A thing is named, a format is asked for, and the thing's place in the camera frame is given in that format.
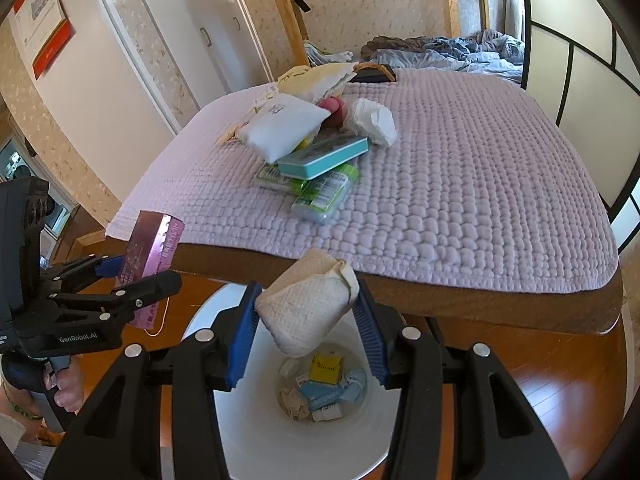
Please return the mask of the person left hand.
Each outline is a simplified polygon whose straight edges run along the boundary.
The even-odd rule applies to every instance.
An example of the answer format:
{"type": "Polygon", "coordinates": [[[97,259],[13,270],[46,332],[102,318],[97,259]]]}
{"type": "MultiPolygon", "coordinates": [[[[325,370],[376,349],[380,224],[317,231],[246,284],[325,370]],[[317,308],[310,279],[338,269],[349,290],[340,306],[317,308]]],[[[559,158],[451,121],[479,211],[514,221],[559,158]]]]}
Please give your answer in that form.
{"type": "Polygon", "coordinates": [[[57,388],[54,395],[57,406],[66,412],[77,413],[84,404],[84,374],[78,356],[70,358],[70,365],[57,373],[44,376],[48,390],[57,388]]]}

